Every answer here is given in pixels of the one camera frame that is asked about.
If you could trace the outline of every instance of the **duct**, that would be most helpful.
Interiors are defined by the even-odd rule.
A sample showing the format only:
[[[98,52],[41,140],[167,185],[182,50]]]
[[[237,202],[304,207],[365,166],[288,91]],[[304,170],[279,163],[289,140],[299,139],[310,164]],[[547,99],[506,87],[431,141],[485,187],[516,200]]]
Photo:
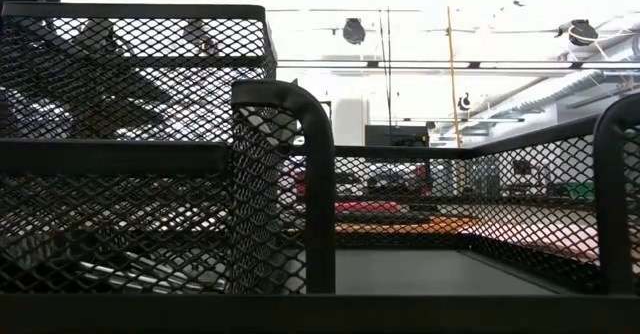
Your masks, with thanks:
[[[640,36],[636,35],[609,48],[607,56],[609,61],[612,62],[640,61]],[[604,82],[610,78],[607,73],[599,69],[588,69],[568,74],[562,78],[545,80],[493,107],[488,117],[504,116],[513,112],[540,110],[546,105],[553,104]]]

